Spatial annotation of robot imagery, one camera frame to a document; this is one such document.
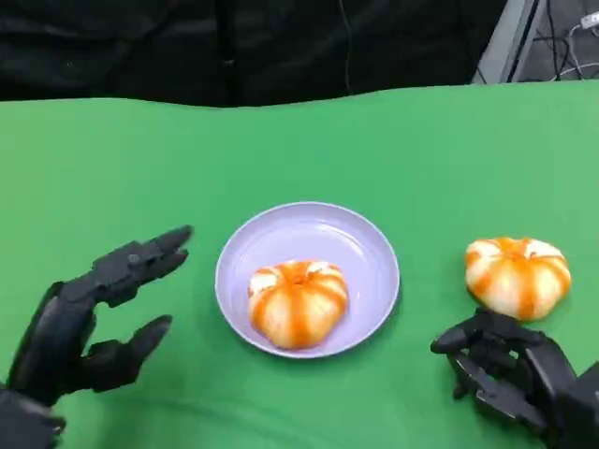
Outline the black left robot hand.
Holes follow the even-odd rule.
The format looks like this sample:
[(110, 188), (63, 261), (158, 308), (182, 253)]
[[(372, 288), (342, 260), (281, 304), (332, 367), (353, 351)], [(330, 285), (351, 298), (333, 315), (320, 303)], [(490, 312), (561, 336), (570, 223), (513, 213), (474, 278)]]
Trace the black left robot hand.
[(144, 362), (172, 324), (161, 315), (130, 340), (88, 342), (95, 307), (111, 308), (136, 297), (140, 287), (178, 269), (187, 259), (190, 225), (153, 239), (130, 241), (94, 261), (89, 271), (46, 291), (27, 327), (9, 370), (7, 385), (45, 406), (80, 390), (96, 393), (134, 383)]

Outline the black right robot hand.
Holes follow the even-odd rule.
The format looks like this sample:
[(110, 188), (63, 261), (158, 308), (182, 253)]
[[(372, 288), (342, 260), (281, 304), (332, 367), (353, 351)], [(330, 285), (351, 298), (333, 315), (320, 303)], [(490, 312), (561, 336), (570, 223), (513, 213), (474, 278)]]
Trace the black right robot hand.
[(577, 376), (560, 346), (542, 331), (485, 308), (431, 343), (456, 376), (453, 398), (472, 395), (479, 409), (525, 426), (549, 447), (563, 434), (558, 396)]

